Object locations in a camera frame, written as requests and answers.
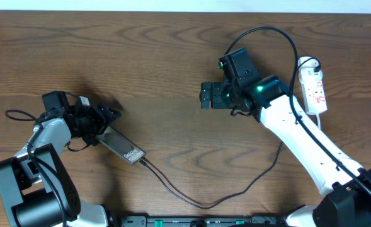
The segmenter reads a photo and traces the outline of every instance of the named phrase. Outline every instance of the cable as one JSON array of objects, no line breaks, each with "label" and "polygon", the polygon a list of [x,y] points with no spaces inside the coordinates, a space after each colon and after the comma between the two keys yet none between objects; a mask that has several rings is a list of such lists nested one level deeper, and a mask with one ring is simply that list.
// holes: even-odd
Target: cable
[{"label": "cable", "polygon": [[215,207],[215,206],[217,206],[217,205],[219,205],[220,203],[222,203],[222,202],[224,202],[224,201],[226,201],[227,199],[231,199],[231,198],[233,198],[233,197],[236,197],[236,196],[239,196],[239,195],[243,195],[244,193],[246,193],[247,191],[248,191],[248,189],[257,181],[257,180],[259,180],[261,177],[263,177],[263,175],[265,175],[266,173],[268,173],[269,171],[271,171],[272,170],[272,168],[276,165],[276,163],[277,163],[277,161],[278,161],[278,158],[279,158],[279,154],[280,154],[280,152],[281,152],[281,150],[282,150],[282,148],[283,148],[283,142],[281,142],[280,143],[280,145],[279,145],[279,148],[278,148],[278,151],[277,151],[277,153],[276,153],[276,157],[275,157],[275,160],[273,161],[273,164],[268,168],[268,169],[266,169],[263,173],[261,173],[261,174],[259,174],[248,186],[247,186],[247,188],[244,190],[244,191],[242,191],[242,192],[238,192],[238,193],[235,193],[235,194],[231,194],[231,195],[228,195],[228,196],[225,196],[225,197],[223,197],[223,198],[221,198],[219,201],[217,201],[215,204],[213,204],[213,205],[211,205],[211,206],[209,206],[209,207],[203,207],[203,206],[199,206],[199,205],[196,205],[196,204],[194,204],[194,203],[192,203],[192,202],[190,202],[190,201],[188,201],[188,200],[186,200],[186,199],[184,199],[184,198],[182,198],[180,195],[178,195],[177,193],[175,193],[175,192],[173,192],[167,185],[166,185],[166,183],[164,183],[164,181],[162,180],[162,178],[143,160],[143,159],[141,159],[141,160],[139,160],[139,162],[140,162],[140,164],[142,164],[142,165],[144,165],[146,168],[148,168],[156,177],[157,177],[157,179],[159,179],[160,180],[160,182],[164,185],[164,187],[169,191],[169,192],[171,192],[173,195],[175,195],[177,198],[179,198],[179,199],[181,199],[182,201],[184,201],[184,202],[186,202],[187,204],[189,204],[189,205],[192,205],[192,206],[194,206],[194,207],[197,207],[197,208],[199,208],[199,209],[211,209],[211,208],[213,208],[213,207]]},{"label": "cable", "polygon": [[321,129],[321,120],[319,119],[319,114],[317,113],[316,114],[316,117],[317,117],[317,126],[319,129]]},{"label": "cable", "polygon": [[236,110],[237,110],[237,106],[233,107],[231,109],[230,115],[233,116],[233,117],[235,117],[237,114],[242,115],[242,116],[245,116],[245,117],[250,117],[252,115],[251,112],[249,112],[249,113],[243,113],[243,112],[238,111],[238,112],[234,113]]},{"label": "cable", "polygon": [[318,68],[318,69],[321,69],[321,62],[320,62],[316,57],[310,57],[309,59],[307,59],[307,60],[305,60],[304,62],[302,62],[302,63],[297,67],[297,70],[299,70],[300,67],[301,67],[302,65],[304,65],[306,62],[308,62],[308,61],[311,60],[311,59],[314,59],[314,60],[316,60],[316,61],[318,62],[318,66],[316,66],[316,69],[317,69],[317,68]]},{"label": "cable", "polygon": [[66,146],[67,146],[67,149],[68,149],[69,151],[73,151],[73,152],[82,151],[82,150],[84,150],[84,149],[86,149],[86,148],[88,148],[88,147],[90,146],[90,144],[87,144],[87,145],[85,145],[82,149],[72,149],[69,145],[71,145],[71,142],[70,142],[70,141],[67,142]]},{"label": "cable", "polygon": [[270,27],[270,26],[262,26],[262,27],[258,27],[258,28],[254,28],[254,29],[251,29],[251,30],[248,30],[246,32],[244,32],[243,34],[241,34],[240,36],[238,36],[235,41],[233,41],[233,43],[230,45],[230,47],[227,49],[227,51],[225,52],[225,55],[228,54],[230,52],[230,50],[232,49],[232,47],[238,42],[238,40],[240,40],[241,38],[243,38],[245,35],[247,34],[250,34],[252,32],[255,32],[255,31],[259,31],[259,30],[273,30],[273,31],[276,31],[280,34],[282,34],[285,38],[287,38],[287,40],[289,41],[289,43],[291,44],[292,48],[293,48],[293,53],[294,53],[294,68],[293,68],[293,74],[292,74],[292,79],[290,80],[290,85],[289,85],[289,102],[290,102],[290,108],[292,109],[292,112],[293,112],[293,115],[294,117],[296,118],[296,122],[298,122],[301,127],[305,130],[305,132],[311,137],[311,139],[329,156],[329,158],[331,158],[331,160],[333,162],[336,163],[336,166],[339,167],[341,170],[343,170],[349,177],[351,177],[359,186],[360,188],[362,188],[364,191],[366,191],[366,193],[371,196],[371,190],[368,189],[357,177],[355,174],[353,174],[349,169],[347,169],[347,167],[339,160],[337,159],[335,156],[333,156],[333,154],[315,137],[315,135],[307,128],[307,126],[305,126],[304,122],[302,121],[302,117],[300,115],[298,115],[295,107],[294,107],[294,99],[293,99],[293,88],[294,88],[294,82],[295,82],[295,79],[296,79],[296,72],[298,70],[298,54],[297,54],[297,48],[296,48],[296,45],[294,44],[292,38],[289,37],[289,35],[287,35],[284,31],[278,29],[278,28],[274,28],[274,27]]},{"label": "cable", "polygon": [[[26,115],[27,117],[29,117],[30,119],[18,119],[18,118],[15,118],[15,117],[11,117],[9,115],[9,113],[19,113],[19,114],[23,114],[23,115]],[[60,198],[60,195],[58,193],[58,190],[56,189],[54,183],[52,183],[51,179],[49,179],[48,175],[44,172],[43,168],[40,166],[40,164],[38,164],[37,162],[37,158],[34,157],[34,154],[31,152],[31,149],[33,147],[33,143],[35,141],[35,139],[40,135],[40,133],[44,130],[43,128],[43,125],[41,124],[41,122],[35,118],[33,115],[27,113],[27,112],[24,112],[24,111],[21,111],[21,110],[7,110],[5,111],[4,113],[7,118],[9,119],[13,119],[13,120],[19,120],[19,121],[35,121],[39,128],[38,130],[36,131],[36,133],[34,134],[34,136],[31,137],[31,139],[27,142],[27,154],[28,156],[30,157],[30,160],[31,162],[34,164],[35,168],[37,168],[37,170],[40,172],[41,174],[41,177],[46,181],[46,183],[49,185],[49,187],[51,188],[52,192],[54,193],[55,195],[55,198],[57,199],[57,202],[58,202],[58,205],[59,205],[59,208],[60,208],[60,213],[61,213],[61,216],[62,216],[62,226],[63,227],[66,227],[66,212],[65,212],[65,209],[64,209],[64,206],[63,206],[63,203],[62,203],[62,199]]]},{"label": "cable", "polygon": [[75,95],[75,94],[73,94],[73,93],[71,93],[71,92],[65,91],[65,94],[66,94],[66,95],[70,95],[70,96],[72,96],[72,97],[74,97],[74,98],[79,99],[79,97],[78,97],[77,95]]}]

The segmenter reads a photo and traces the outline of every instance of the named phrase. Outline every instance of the wood grain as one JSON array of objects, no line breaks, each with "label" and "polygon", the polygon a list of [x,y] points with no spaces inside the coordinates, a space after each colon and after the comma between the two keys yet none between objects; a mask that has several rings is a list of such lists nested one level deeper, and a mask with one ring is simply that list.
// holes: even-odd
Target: wood grain
[{"label": "wood grain", "polygon": [[[279,139],[253,119],[200,110],[198,93],[202,81],[220,81],[217,59],[228,45],[263,25],[285,30],[299,55],[321,60],[328,99],[323,131],[370,168],[371,15],[268,13],[0,11],[0,161],[31,135],[31,124],[3,112],[39,115],[42,94],[65,90],[116,100],[123,117],[115,126],[188,197],[208,204],[244,190],[271,165]],[[280,35],[258,32],[237,47],[249,50],[263,75],[289,81],[292,50]],[[301,97],[298,84],[295,90]],[[284,213],[321,200],[288,149],[247,194],[208,211],[179,201],[143,166],[128,166],[104,147],[65,152],[62,161],[81,199],[117,214]],[[0,199],[0,226],[7,225]]]}]

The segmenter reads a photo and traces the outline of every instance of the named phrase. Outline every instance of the wire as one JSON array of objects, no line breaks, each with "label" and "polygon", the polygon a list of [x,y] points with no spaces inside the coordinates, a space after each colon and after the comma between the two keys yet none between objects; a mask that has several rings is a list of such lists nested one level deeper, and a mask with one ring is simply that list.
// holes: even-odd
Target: wire
[{"label": "wire", "polygon": [[319,114],[317,113],[316,114],[316,117],[317,117],[317,126],[319,129],[321,129],[321,120],[319,119]]},{"label": "wire", "polygon": [[[347,167],[339,160],[337,159],[318,139],[317,137],[307,128],[307,126],[305,126],[304,122],[302,121],[302,117],[300,115],[298,115],[295,107],[294,107],[294,99],[293,99],[293,88],[294,88],[294,82],[295,82],[295,79],[296,79],[296,72],[297,70],[299,69],[299,66],[298,65],[298,54],[297,54],[297,48],[296,48],[296,45],[294,44],[292,38],[289,37],[289,35],[287,35],[284,31],[278,29],[278,28],[274,28],[274,27],[270,27],[270,26],[262,26],[262,27],[258,27],[258,28],[254,28],[254,29],[251,29],[249,31],[246,31],[244,32],[243,34],[241,34],[239,37],[237,37],[235,39],[235,41],[233,41],[233,43],[230,45],[230,47],[227,49],[226,53],[225,54],[228,54],[230,52],[230,50],[232,49],[232,47],[238,42],[238,40],[240,40],[241,38],[243,38],[245,35],[247,34],[250,34],[252,32],[255,32],[255,31],[259,31],[259,30],[273,30],[273,31],[276,31],[280,34],[282,34],[285,38],[287,38],[287,40],[289,41],[289,43],[291,44],[292,48],[293,48],[293,53],[294,53],[294,68],[293,68],[293,74],[292,74],[292,79],[290,80],[290,85],[289,85],[289,102],[290,102],[290,108],[292,109],[292,112],[293,112],[293,115],[294,117],[296,118],[296,122],[298,122],[301,127],[305,130],[305,132],[311,137],[311,139],[329,156],[329,158],[331,158],[331,160],[333,162],[336,163],[336,166],[339,167],[341,170],[343,170],[349,177],[351,177],[359,186],[360,188],[362,188],[364,191],[366,191],[366,193],[371,196],[371,190],[368,189],[357,177],[355,174],[353,174],[349,169],[347,169]],[[304,61],[302,63],[302,65],[311,60],[311,59],[315,59],[315,58],[310,58],[306,61]]]},{"label": "wire", "polygon": [[233,107],[231,109],[230,115],[233,116],[233,117],[235,117],[237,114],[245,116],[245,117],[250,117],[252,115],[251,112],[243,113],[243,112],[238,111],[238,112],[234,113],[236,110],[237,110],[237,106]]},{"label": "wire", "polygon": [[79,99],[79,97],[78,97],[77,95],[75,95],[75,94],[73,94],[73,93],[71,93],[71,92],[65,91],[65,94],[66,94],[66,95],[70,95],[70,96],[72,96],[72,97],[74,97],[74,98]]},{"label": "wire", "polygon": [[248,189],[257,181],[259,180],[261,177],[263,177],[266,173],[268,173],[269,171],[272,170],[272,168],[276,165],[277,161],[278,161],[278,158],[279,158],[279,154],[281,152],[283,148],[283,142],[280,143],[279,145],[279,148],[278,148],[278,151],[276,153],[276,157],[275,157],[275,160],[273,161],[273,164],[268,168],[266,169],[263,173],[259,174],[248,186],[247,188],[242,191],[242,192],[238,192],[238,193],[235,193],[235,194],[231,194],[231,195],[228,195],[228,196],[225,196],[223,198],[221,198],[219,201],[217,201],[215,204],[211,205],[211,206],[208,206],[208,207],[203,207],[203,206],[199,206],[199,205],[196,205],[184,198],[182,198],[180,195],[178,195],[177,193],[173,192],[167,185],[166,183],[162,180],[162,178],[143,160],[139,160],[140,164],[146,166],[146,168],[148,168],[159,180],[160,182],[164,185],[164,187],[169,191],[171,192],[173,195],[175,195],[177,198],[181,199],[182,201],[186,202],[187,204],[189,205],[192,205],[194,207],[197,207],[199,209],[211,209],[219,204],[221,204],[222,202],[226,201],[227,199],[231,199],[233,197],[236,197],[236,196],[239,196],[239,195],[243,195],[244,193],[246,193],[248,191]]},{"label": "wire", "polygon": [[302,63],[297,67],[297,70],[299,70],[300,67],[302,67],[306,62],[308,62],[308,61],[311,60],[311,59],[314,59],[314,60],[316,60],[316,61],[318,62],[318,66],[316,66],[316,67],[318,67],[318,68],[320,69],[320,68],[321,68],[321,62],[320,62],[316,57],[310,57],[310,58],[308,58],[307,60],[305,60],[304,62],[302,62]]},{"label": "wire", "polygon": [[[29,117],[30,119],[18,119],[18,118],[15,118],[15,117],[11,117],[9,115],[9,113],[23,114],[23,115],[26,115],[27,117]],[[40,172],[41,177],[46,181],[46,183],[49,185],[49,187],[51,188],[52,192],[54,193],[55,198],[57,199],[57,202],[58,202],[58,205],[59,205],[59,208],[60,208],[61,216],[62,216],[62,226],[63,227],[66,227],[66,221],[67,221],[66,220],[67,219],[66,218],[66,212],[65,212],[65,209],[64,209],[64,206],[63,206],[63,203],[62,203],[62,199],[60,198],[60,195],[58,193],[58,190],[56,189],[54,183],[52,183],[51,179],[49,179],[48,175],[44,172],[44,169],[40,166],[40,164],[38,164],[37,158],[34,157],[34,154],[31,152],[31,149],[33,147],[33,143],[34,143],[35,139],[44,130],[43,125],[33,115],[31,115],[31,114],[29,114],[27,112],[24,112],[22,110],[7,110],[7,111],[5,111],[4,114],[9,119],[18,120],[18,121],[35,121],[38,124],[38,126],[39,126],[38,130],[36,131],[36,133],[34,133],[34,136],[32,136],[31,139],[26,144],[27,145],[27,154],[30,157],[30,160],[34,164],[35,168],[37,168],[37,170]]]},{"label": "wire", "polygon": [[69,151],[73,151],[73,152],[82,151],[82,150],[84,150],[84,149],[86,149],[86,148],[88,148],[88,147],[90,146],[90,144],[87,144],[87,145],[85,145],[82,149],[72,149],[69,145],[71,145],[71,142],[70,142],[70,141],[67,142],[66,146],[67,146],[67,149],[68,149]]}]

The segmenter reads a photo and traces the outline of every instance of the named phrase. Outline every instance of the white cable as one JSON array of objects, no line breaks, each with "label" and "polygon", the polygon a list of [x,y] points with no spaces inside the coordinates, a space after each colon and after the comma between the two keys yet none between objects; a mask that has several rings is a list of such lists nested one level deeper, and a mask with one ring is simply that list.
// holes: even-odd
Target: white cable
[{"label": "white cable", "polygon": [[321,121],[319,120],[319,114],[317,113],[316,114],[316,117],[317,117],[317,126],[319,129],[321,129]]}]

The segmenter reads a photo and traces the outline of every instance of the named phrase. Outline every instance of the power strip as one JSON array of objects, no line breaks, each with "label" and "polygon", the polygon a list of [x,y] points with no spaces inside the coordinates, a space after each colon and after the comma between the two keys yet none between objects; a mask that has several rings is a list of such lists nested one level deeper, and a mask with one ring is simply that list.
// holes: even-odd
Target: power strip
[{"label": "power strip", "polygon": [[[310,57],[305,56],[299,59],[301,65]],[[305,112],[309,115],[318,115],[327,110],[324,86],[322,83],[322,71],[315,72],[319,62],[311,59],[299,68],[299,80],[303,91]]]}]

